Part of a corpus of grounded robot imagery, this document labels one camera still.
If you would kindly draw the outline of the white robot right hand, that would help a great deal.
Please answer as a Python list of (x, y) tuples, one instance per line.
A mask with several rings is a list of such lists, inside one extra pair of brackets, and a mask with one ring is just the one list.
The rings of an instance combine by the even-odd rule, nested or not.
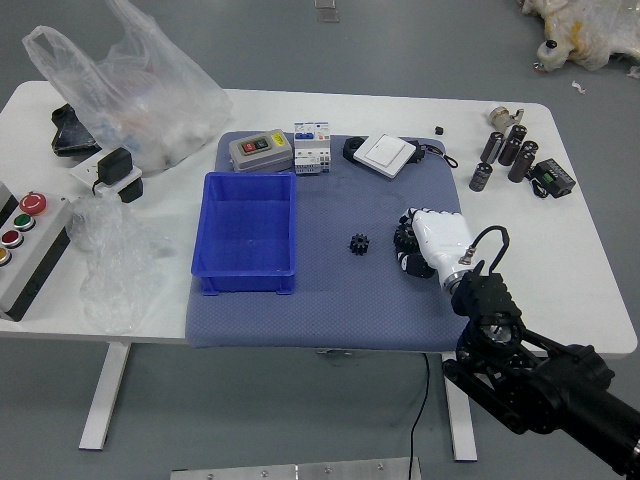
[(393, 243), (405, 273), (422, 278), (436, 273), (446, 293), (453, 294), (471, 269), (472, 238), (460, 213), (409, 208), (400, 217)]

